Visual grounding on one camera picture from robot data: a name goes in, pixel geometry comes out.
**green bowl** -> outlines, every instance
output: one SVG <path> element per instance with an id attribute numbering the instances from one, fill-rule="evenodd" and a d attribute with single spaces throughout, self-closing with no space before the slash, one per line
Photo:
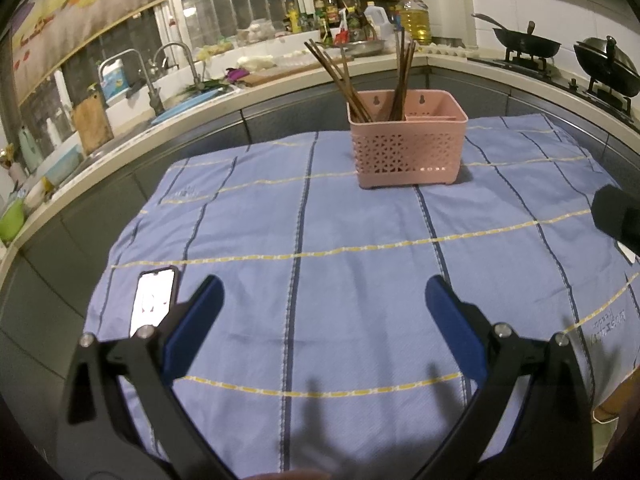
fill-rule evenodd
<path id="1" fill-rule="evenodd" d="M 13 240 L 24 225 L 24 211 L 22 199 L 18 198 L 7 208 L 0 218 L 0 240 L 9 243 Z"/>

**blue cutting board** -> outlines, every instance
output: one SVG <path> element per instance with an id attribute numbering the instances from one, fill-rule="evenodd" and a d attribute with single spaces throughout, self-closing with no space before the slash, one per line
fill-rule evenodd
<path id="1" fill-rule="evenodd" d="M 224 91 L 223 88 L 215 88 L 213 90 L 205 92 L 204 94 L 196 95 L 196 97 L 187 99 L 186 101 L 181 102 L 179 105 L 175 105 L 173 108 L 170 108 L 169 110 L 165 111 L 163 114 L 158 115 L 158 117 L 156 117 L 153 121 L 151 121 L 151 125 L 155 126 L 156 124 L 159 124 L 178 114 L 181 114 L 182 112 L 187 111 L 189 108 L 202 104 L 203 102 L 208 101 L 212 97 L 215 97 L 216 95 L 221 94 L 223 91 Z"/>

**utensil holder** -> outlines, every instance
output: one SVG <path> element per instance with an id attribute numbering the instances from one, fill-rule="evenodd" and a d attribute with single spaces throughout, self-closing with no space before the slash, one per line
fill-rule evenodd
<path id="1" fill-rule="evenodd" d="M 452 184 L 468 117 L 449 92 L 408 90 L 405 121 L 387 121 L 393 90 L 359 92 L 374 122 L 356 123 L 347 104 L 360 187 Z"/>

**phone screen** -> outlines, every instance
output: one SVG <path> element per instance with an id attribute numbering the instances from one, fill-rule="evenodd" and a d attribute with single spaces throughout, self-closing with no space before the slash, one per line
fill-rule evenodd
<path id="1" fill-rule="evenodd" d="M 140 274 L 136 297 L 133 300 L 129 336 L 133 336 L 141 326 L 158 326 L 167 315 L 171 305 L 175 273 L 176 269 L 161 269 Z"/>

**metal bolt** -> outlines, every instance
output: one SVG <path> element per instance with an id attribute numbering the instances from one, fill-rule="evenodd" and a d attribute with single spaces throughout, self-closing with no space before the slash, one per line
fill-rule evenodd
<path id="1" fill-rule="evenodd" d="M 563 332 L 558 332 L 554 336 L 554 339 L 556 340 L 556 343 L 558 343 L 558 346 L 567 346 L 569 344 L 569 338 Z"/>
<path id="2" fill-rule="evenodd" d="M 91 332 L 85 332 L 80 336 L 79 342 L 82 348 L 89 348 L 89 346 L 91 346 L 94 341 L 95 341 L 95 335 L 93 335 Z"/>
<path id="3" fill-rule="evenodd" d="M 494 326 L 494 332 L 500 339 L 506 339 L 513 334 L 513 328 L 506 323 L 498 323 Z"/>
<path id="4" fill-rule="evenodd" d="M 136 335 L 140 339 L 149 339 L 155 331 L 156 327 L 154 327 L 153 325 L 143 325 L 136 330 Z"/>

